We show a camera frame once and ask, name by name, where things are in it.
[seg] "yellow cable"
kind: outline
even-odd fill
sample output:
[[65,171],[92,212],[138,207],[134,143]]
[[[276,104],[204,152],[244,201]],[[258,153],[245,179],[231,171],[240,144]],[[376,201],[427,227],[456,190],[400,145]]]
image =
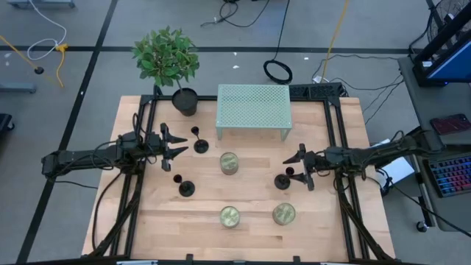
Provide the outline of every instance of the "yellow cable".
[[[10,44],[8,42],[8,40],[6,40],[2,35],[0,35],[0,40],[4,41],[13,51],[15,51],[18,55],[20,55],[21,58],[23,58],[23,60],[25,60],[28,64],[31,65],[31,67],[33,67],[35,70],[36,69],[39,69],[39,67],[37,65],[35,65],[34,63],[32,63],[32,61],[30,61],[28,58],[26,58],[22,53],[20,53],[19,50],[17,50],[12,44]],[[54,80],[47,74],[44,74],[44,76],[47,78],[47,80],[49,80],[50,82],[56,84],[54,82]]]
[[2,41],[4,41],[13,51],[15,51],[18,55],[21,56],[21,58],[23,58],[23,60],[25,60],[27,63],[29,63],[34,69],[37,69],[38,67],[32,63],[32,61],[30,61],[28,58],[26,58],[24,55],[22,55],[22,53],[20,53],[19,50],[17,50],[13,45],[11,45],[7,40],[5,40],[5,38],[3,38],[2,35],[0,35],[0,39]]
[[59,67],[57,67],[57,70],[56,70],[56,77],[57,77],[57,80],[59,80],[59,83],[60,83],[60,87],[61,88],[64,88],[64,84],[62,84],[62,80],[60,79],[59,77],[59,70],[60,68],[62,67],[62,64],[64,63],[64,59],[65,59],[65,49],[68,48],[68,45],[67,43],[64,43],[64,44],[61,44],[59,46],[56,46],[56,51],[60,51],[60,53],[62,54],[62,59],[60,60],[60,64],[59,64]]
[[330,50],[332,49],[333,42],[337,38],[337,34],[339,33],[340,25],[341,25],[342,21],[344,20],[345,13],[346,13],[347,7],[348,7],[348,1],[349,0],[345,0],[344,9],[341,12],[339,22],[337,23],[336,31],[333,33],[332,40],[330,41],[330,46],[329,46],[329,49],[327,51],[327,58],[325,58],[324,70],[322,71],[322,78],[321,78],[320,82],[324,82],[325,73],[327,71],[327,63],[329,61],[329,56],[330,56]]

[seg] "office chair wheel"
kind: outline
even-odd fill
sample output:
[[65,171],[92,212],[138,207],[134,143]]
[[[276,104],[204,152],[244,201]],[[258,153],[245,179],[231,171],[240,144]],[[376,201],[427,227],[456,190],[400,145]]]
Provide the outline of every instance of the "office chair wheel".
[[14,123],[8,124],[8,126],[7,126],[7,131],[10,132],[10,131],[13,131],[13,129],[15,129],[15,124],[14,124]]
[[423,221],[420,221],[416,223],[415,228],[417,229],[417,231],[425,233],[427,232],[428,226]]

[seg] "potted plant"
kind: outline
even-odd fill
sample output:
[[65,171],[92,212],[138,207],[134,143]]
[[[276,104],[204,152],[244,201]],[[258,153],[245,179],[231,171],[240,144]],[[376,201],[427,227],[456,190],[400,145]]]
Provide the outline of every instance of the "potted plant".
[[185,77],[194,77],[199,68],[198,55],[190,53],[190,46],[194,46],[190,38],[183,37],[182,30],[170,33],[170,27],[151,31],[142,41],[136,41],[132,49],[134,58],[138,59],[138,68],[141,70],[141,79],[154,78],[155,85],[173,86],[174,81],[179,90],[171,98],[172,104],[184,116],[192,116],[196,112],[198,103],[197,94],[191,88],[182,88],[180,80]]

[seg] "table leg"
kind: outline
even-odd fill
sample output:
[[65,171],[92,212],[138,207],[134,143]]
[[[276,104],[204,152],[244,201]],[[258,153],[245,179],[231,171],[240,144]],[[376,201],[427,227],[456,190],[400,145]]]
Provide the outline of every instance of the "table leg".
[[291,131],[291,129],[281,130],[281,141],[286,140],[286,137],[288,137],[289,131]]
[[221,140],[222,139],[222,128],[216,127],[216,131],[218,133],[218,140]]

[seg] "black plant pot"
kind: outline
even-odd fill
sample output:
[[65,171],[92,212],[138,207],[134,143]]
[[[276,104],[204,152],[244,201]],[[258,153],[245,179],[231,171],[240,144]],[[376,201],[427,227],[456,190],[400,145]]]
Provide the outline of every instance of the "black plant pot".
[[179,89],[174,93],[171,97],[171,103],[184,116],[192,116],[196,113],[198,95],[191,88],[182,88],[182,91]]

